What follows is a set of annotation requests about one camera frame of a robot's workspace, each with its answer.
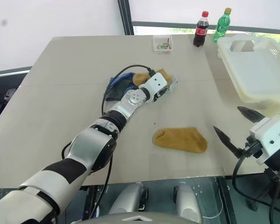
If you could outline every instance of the bottle cap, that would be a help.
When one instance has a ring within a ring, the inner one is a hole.
[[[208,17],[209,15],[209,12],[208,11],[203,11],[202,12],[202,17]]]
[[[231,8],[226,8],[224,11],[225,14],[230,14],[231,13]]]

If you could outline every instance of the bottle label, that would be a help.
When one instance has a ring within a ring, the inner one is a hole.
[[[221,33],[225,33],[228,29],[228,26],[221,26],[221,25],[218,25],[217,27],[217,31],[218,32],[221,32]]]
[[[204,29],[204,28],[196,27],[196,34],[204,36],[206,35],[206,33],[207,33],[207,28]]]

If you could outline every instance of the coca-cola bottle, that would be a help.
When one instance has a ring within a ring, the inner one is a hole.
[[[202,17],[197,23],[195,37],[194,37],[194,41],[193,41],[193,44],[196,47],[202,46],[204,44],[207,29],[209,27],[209,22],[207,21],[208,15],[209,15],[209,12],[203,11]]]

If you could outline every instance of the black cable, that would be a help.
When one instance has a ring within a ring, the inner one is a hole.
[[[110,162],[109,162],[109,168],[108,168],[108,174],[107,174],[107,178],[106,178],[106,181],[104,183],[104,186],[103,186],[103,189],[102,189],[102,192],[101,194],[99,195],[99,198],[97,200],[97,203],[95,204],[91,214],[90,214],[90,218],[93,218],[93,215],[94,213],[96,212],[97,208],[98,208],[98,205],[104,195],[104,192],[106,191],[106,188],[107,188],[107,185],[108,185],[108,181],[109,181],[109,178],[110,178],[110,173],[111,173],[111,170],[112,170],[112,161],[113,161],[113,155],[111,156],[110,158]]]
[[[233,174],[232,174],[232,185],[233,185],[233,188],[234,188],[235,191],[238,192],[240,195],[242,195],[242,196],[244,196],[244,197],[246,197],[246,198],[249,198],[250,200],[256,201],[256,202],[258,202],[258,203],[261,203],[261,204],[264,204],[264,205],[270,207],[271,205],[270,205],[269,203],[266,203],[266,202],[261,201],[261,200],[259,200],[259,199],[257,199],[257,198],[248,196],[248,195],[244,194],[241,190],[239,190],[239,189],[237,188],[236,178],[237,178],[238,170],[239,170],[239,167],[242,165],[242,163],[243,163],[243,161],[244,161],[245,158],[246,158],[246,157],[245,157],[244,155],[242,155],[242,156],[239,158],[239,160],[238,160],[238,162],[237,162],[237,164],[236,164],[236,166],[235,166],[235,168],[234,168],[234,170],[233,170]],[[277,210],[278,212],[280,212],[280,209],[279,209],[279,208],[274,207],[274,209]]]
[[[151,69],[151,68],[149,68],[149,67],[147,67],[147,66],[145,66],[145,65],[142,65],[142,64],[133,64],[133,65],[127,66],[127,67],[125,67],[123,70],[121,70],[121,71],[113,78],[113,80],[115,80],[118,76],[120,76],[125,70],[127,70],[127,69],[129,69],[129,68],[132,68],[132,67],[142,67],[142,68],[145,68],[145,69],[148,70],[148,73],[149,73],[150,76],[152,76],[152,75],[155,74],[155,71],[154,71],[153,69]],[[106,90],[105,90],[104,95],[103,95],[102,106],[101,106],[102,116],[104,115],[104,104],[105,104],[106,93],[107,93],[107,90],[109,89],[110,85],[111,85],[111,82],[109,82],[109,84],[107,85]],[[68,143],[68,144],[62,149],[61,156],[62,156],[63,159],[64,159],[64,151],[65,151],[65,149],[67,148],[67,146],[69,146],[70,144],[71,144],[71,142]],[[111,170],[112,170],[112,161],[113,161],[113,155],[111,155],[111,157],[110,157],[109,168],[108,168],[108,174],[107,174],[107,177],[106,177],[106,181],[105,181],[105,183],[104,183],[104,186],[103,186],[103,189],[102,189],[102,191],[101,191],[101,194],[100,194],[99,197],[98,197],[98,200],[97,200],[97,202],[96,202],[96,205],[94,206],[94,208],[93,208],[93,210],[92,210],[92,212],[91,212],[90,218],[93,218],[93,215],[94,215],[95,211],[97,210],[98,205],[99,205],[99,203],[100,203],[100,201],[101,201],[101,199],[102,199],[102,197],[103,197],[103,195],[104,195],[104,192],[105,192],[105,190],[106,190],[106,188],[107,188],[107,185],[108,185],[108,182],[109,182],[109,178],[110,178],[110,173],[111,173]]]
[[[65,156],[64,156],[64,152],[65,152],[66,148],[67,148],[70,144],[71,144],[71,142],[67,143],[67,144],[66,144],[66,146],[65,146],[65,147],[63,147],[63,149],[62,149],[62,151],[61,151],[61,157],[62,157],[62,159],[64,159],[64,158],[65,158]]]
[[[121,70],[121,71],[113,78],[113,80],[115,80],[118,76],[120,76],[125,70],[127,70],[127,69],[129,69],[129,68],[132,68],[132,67],[142,67],[142,68],[147,69],[148,72],[149,72],[149,74],[155,73],[154,70],[152,70],[151,68],[149,68],[149,67],[147,67],[147,66],[145,66],[145,65],[142,65],[142,64],[133,64],[133,65],[127,66],[127,67],[125,67],[123,70]],[[110,82],[110,83],[107,85],[106,91],[104,92],[103,102],[102,102],[102,108],[101,108],[102,115],[104,115],[104,103],[105,103],[105,99],[106,99],[107,90],[109,89],[111,83],[112,83],[112,82]]]
[[[280,182],[277,181],[276,184],[275,184],[275,194],[273,196],[272,203],[271,203],[271,206],[270,206],[270,211],[269,211],[270,224],[274,224],[273,212],[274,212],[276,201],[278,199],[279,192],[280,192]]]

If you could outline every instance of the white wall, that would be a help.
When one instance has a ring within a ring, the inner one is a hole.
[[[280,29],[280,0],[129,0],[132,21],[196,24],[202,11],[216,25],[230,7],[231,25]]]
[[[0,0],[0,70],[32,66],[55,36],[124,35],[117,0]]]

